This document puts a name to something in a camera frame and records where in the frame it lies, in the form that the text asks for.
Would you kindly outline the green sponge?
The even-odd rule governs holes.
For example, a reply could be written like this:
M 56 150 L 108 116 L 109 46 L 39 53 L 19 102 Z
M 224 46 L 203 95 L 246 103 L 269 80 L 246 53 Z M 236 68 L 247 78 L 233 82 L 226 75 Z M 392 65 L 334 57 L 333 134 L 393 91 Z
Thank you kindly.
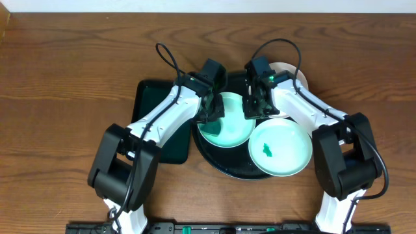
M 222 130 L 222 126 L 219 120 L 215 122 L 203 123 L 200 126 L 200 131 L 206 135 L 218 136 Z

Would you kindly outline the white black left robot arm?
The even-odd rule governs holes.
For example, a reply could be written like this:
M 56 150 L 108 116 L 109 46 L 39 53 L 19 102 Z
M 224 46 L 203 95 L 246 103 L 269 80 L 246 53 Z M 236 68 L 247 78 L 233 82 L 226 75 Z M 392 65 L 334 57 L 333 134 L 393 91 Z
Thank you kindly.
M 101 139 L 87 183 L 109 207 L 116 233 L 142 233 L 144 202 L 155 181 L 162 147 L 187 121 L 208 123 L 225 115 L 220 91 L 224 71 L 187 73 L 147 115 L 127 127 L 109 126 Z

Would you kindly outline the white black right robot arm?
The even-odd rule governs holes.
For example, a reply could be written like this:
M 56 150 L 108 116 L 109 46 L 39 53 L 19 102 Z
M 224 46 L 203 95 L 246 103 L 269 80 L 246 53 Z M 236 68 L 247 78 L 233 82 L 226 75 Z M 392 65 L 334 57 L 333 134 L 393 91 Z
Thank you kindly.
M 389 186 L 368 118 L 330 107 L 306 89 L 295 73 L 248 74 L 246 88 L 243 111 L 247 118 L 283 111 L 309 133 L 315 174 L 324 189 L 315 223 L 327 233 L 349 231 L 358 201 L 379 198 Z

